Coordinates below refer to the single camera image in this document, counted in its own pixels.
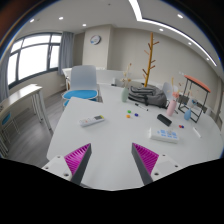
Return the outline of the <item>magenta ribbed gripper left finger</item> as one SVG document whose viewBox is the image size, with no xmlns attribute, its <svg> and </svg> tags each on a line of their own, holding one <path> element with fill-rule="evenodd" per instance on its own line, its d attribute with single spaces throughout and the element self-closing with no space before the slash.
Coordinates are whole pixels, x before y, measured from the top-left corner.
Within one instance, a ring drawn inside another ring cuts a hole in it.
<svg viewBox="0 0 224 224">
<path fill-rule="evenodd" d="M 88 143 L 67 154 L 64 159 L 72 173 L 71 181 L 80 185 L 92 150 L 91 144 Z"/>
</svg>

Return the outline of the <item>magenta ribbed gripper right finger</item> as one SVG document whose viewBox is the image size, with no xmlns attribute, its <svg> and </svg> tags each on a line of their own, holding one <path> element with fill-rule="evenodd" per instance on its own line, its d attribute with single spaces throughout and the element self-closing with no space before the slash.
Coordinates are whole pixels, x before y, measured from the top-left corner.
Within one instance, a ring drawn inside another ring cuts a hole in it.
<svg viewBox="0 0 224 224">
<path fill-rule="evenodd" d="M 159 155 L 148 148 L 137 143 L 132 144 L 132 155 L 138 168 L 139 174 L 144 185 L 153 182 L 151 173 L 159 158 Z"/>
</svg>

